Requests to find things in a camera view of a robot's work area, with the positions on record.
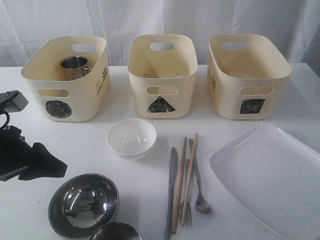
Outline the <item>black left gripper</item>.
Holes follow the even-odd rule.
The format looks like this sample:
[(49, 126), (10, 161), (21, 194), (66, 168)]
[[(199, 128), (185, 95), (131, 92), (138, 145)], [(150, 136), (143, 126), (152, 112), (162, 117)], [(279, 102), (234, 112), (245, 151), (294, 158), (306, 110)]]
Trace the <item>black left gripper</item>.
[(63, 178), (68, 165), (40, 142), (31, 147), (21, 133), (15, 126), (0, 129), (0, 180), (6, 182), (29, 168), (32, 178)]

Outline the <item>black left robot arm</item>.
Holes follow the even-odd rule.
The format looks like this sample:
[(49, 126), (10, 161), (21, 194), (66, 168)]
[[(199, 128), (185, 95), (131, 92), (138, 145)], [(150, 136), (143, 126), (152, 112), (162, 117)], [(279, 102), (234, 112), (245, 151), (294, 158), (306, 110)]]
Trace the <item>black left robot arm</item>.
[(53, 156), (40, 142), (30, 146), (22, 130), (8, 125), (10, 116), (5, 110), (0, 111), (6, 121), (0, 127), (0, 180), (6, 182), (14, 177), (20, 181), (38, 178), (63, 178), (68, 165)]

